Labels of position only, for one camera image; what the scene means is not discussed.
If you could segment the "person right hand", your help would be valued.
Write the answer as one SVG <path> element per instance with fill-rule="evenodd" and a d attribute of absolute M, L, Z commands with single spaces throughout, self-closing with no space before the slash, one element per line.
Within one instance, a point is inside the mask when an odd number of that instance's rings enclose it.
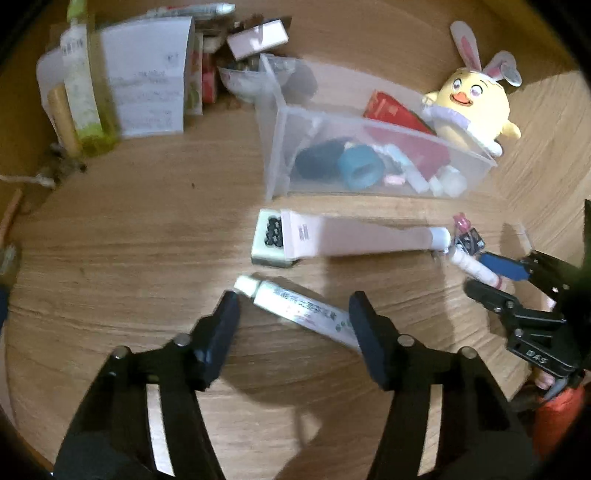
<path fill-rule="evenodd" d="M 532 371 L 531 379 L 537 388 L 547 391 L 555 383 L 555 377 L 541 369 L 535 368 Z"/>

